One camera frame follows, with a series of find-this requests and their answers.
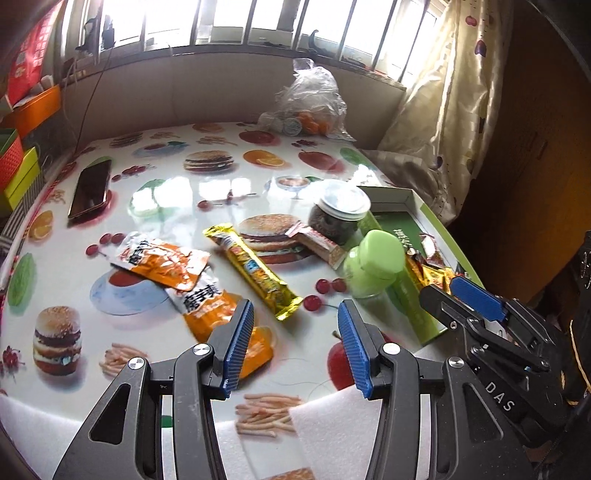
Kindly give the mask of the clear plastic bag with snacks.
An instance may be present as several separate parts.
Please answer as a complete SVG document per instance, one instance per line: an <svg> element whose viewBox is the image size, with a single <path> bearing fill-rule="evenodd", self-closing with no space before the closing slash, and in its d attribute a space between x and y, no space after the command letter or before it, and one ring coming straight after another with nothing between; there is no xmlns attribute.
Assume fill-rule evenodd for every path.
<svg viewBox="0 0 591 480"><path fill-rule="evenodd" d="M294 82L276 94L273 109L259 115L259 129L354 142L346 131L348 107L334 75L310 58L295 58L293 67Z"/></svg>

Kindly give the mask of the yellow green box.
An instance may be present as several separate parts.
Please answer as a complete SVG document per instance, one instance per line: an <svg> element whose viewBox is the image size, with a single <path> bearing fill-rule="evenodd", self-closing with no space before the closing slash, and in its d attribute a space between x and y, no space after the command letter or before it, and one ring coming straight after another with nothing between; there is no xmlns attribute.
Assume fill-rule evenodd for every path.
<svg viewBox="0 0 591 480"><path fill-rule="evenodd" d="M14 211L40 173L41 168L37 149L32 147L24 154L23 161L15 176L1 191L1 217L9 216Z"/></svg>

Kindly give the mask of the yellow long snack bar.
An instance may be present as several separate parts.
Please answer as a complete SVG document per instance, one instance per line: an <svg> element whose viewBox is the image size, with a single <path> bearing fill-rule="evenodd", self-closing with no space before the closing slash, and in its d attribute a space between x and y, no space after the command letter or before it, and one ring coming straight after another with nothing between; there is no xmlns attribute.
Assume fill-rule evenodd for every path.
<svg viewBox="0 0 591 480"><path fill-rule="evenodd" d="M277 321L289 318L303 303L303 298L295 294L287 282L246 245L234 227L229 224L213 225L204 230L204 236L224 251L229 262L256 291Z"/></svg>

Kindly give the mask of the white foam sheet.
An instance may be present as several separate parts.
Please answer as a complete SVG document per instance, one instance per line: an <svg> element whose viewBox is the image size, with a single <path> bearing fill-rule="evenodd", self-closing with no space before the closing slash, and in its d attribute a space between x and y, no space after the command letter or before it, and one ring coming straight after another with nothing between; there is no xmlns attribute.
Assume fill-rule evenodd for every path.
<svg viewBox="0 0 591 480"><path fill-rule="evenodd" d="M355 388L290 410L295 434L238 434L232 420L215 425L229 479L363 479L377 434L381 403ZM24 460L50 479L81 423L1 397L1 421Z"/></svg>

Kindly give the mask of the orange konjac snack packet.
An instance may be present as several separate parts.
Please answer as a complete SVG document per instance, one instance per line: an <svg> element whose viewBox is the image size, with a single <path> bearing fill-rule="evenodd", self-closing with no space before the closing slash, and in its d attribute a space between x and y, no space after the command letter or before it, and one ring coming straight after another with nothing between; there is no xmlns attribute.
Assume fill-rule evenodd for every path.
<svg viewBox="0 0 591 480"><path fill-rule="evenodd" d="M207 266L207 251L181 247L137 231L110 257L111 265L179 291L190 291Z"/></svg>

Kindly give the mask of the green white cardboard box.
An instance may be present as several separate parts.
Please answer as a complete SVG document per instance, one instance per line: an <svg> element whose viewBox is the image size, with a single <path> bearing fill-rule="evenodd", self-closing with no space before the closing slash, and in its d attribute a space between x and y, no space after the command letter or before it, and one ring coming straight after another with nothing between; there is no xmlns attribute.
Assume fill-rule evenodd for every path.
<svg viewBox="0 0 591 480"><path fill-rule="evenodd" d="M360 221L362 234L382 230L403 245L404 270L387 295L407 318L421 345L441 335L446 327L420 305L420 291L434 284L443 289L451 279L465 275L477 285L482 281L439 218L411 189L363 186L370 198L370 212Z"/></svg>

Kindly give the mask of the black smartphone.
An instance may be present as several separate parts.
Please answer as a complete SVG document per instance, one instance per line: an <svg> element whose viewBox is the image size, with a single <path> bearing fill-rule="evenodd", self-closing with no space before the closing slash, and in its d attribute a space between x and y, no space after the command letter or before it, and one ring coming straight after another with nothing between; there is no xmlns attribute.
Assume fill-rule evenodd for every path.
<svg viewBox="0 0 591 480"><path fill-rule="evenodd" d="M107 158L83 169L79 175L68 220L74 221L106 205L112 160Z"/></svg>

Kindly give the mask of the gold foil candy packet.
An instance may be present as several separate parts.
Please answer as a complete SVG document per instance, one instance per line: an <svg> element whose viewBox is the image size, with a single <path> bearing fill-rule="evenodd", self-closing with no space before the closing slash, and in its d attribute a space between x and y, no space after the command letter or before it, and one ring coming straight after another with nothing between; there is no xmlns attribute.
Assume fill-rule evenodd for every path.
<svg viewBox="0 0 591 480"><path fill-rule="evenodd" d="M406 267L419 289L435 285L447 294L452 294L451 282L456 277L456 273L451 267L433 267L429 265L421 253L414 248L407 250Z"/></svg>

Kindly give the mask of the black white striped box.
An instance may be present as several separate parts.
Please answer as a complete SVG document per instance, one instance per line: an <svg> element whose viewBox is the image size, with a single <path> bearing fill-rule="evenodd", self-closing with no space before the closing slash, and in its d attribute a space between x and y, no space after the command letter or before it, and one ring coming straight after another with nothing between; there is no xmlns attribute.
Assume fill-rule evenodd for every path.
<svg viewBox="0 0 591 480"><path fill-rule="evenodd" d="M38 175L24 194L23 198L17 204L13 213L8 217L7 222L1 230L0 236L2 254L6 255L10 250L26 214L34 205L44 185L44 177L42 175Z"/></svg>

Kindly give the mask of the clear jar white lid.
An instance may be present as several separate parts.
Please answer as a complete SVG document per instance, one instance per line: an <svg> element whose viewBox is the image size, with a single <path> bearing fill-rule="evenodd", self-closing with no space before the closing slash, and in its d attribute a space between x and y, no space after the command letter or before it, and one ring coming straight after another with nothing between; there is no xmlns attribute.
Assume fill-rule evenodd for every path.
<svg viewBox="0 0 591 480"><path fill-rule="evenodd" d="M312 201L308 226L338 245L345 245L370 211L370 198L351 182L325 179L308 187Z"/></svg>

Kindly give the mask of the cream patterned curtain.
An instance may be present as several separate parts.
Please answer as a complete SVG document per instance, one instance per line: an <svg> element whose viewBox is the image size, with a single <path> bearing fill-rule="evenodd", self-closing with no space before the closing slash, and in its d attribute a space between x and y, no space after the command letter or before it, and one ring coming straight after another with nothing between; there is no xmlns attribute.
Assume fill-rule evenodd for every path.
<svg viewBox="0 0 591 480"><path fill-rule="evenodd" d="M369 157L454 221L485 160L500 111L511 1L451 1L421 69Z"/></svg>

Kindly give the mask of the green lidded plastic jar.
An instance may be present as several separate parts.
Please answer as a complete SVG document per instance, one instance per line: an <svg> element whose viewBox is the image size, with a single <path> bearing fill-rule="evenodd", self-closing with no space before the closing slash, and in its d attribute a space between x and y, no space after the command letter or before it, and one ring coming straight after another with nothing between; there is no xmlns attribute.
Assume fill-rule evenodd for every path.
<svg viewBox="0 0 591 480"><path fill-rule="evenodd" d="M392 285L405 264L405 247L394 234L370 230L358 246L349 250L342 268L349 293L369 298Z"/></svg>

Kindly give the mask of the orange storage box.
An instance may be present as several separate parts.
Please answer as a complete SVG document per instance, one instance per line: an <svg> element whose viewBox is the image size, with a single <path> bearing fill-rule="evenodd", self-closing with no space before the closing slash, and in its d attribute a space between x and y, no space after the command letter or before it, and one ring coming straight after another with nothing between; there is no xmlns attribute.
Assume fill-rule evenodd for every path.
<svg viewBox="0 0 591 480"><path fill-rule="evenodd" d="M61 108L61 89L53 86L17 107L1 121L3 129L16 129L21 138L40 126Z"/></svg>

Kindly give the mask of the red gift bag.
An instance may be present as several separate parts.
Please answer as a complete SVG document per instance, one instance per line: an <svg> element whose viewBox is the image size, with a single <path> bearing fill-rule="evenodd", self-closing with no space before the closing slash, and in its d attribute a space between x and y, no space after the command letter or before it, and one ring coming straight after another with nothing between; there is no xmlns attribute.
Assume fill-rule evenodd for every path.
<svg viewBox="0 0 591 480"><path fill-rule="evenodd" d="M40 82L49 38L61 8L58 1L31 29L11 64L5 97L14 107Z"/></svg>

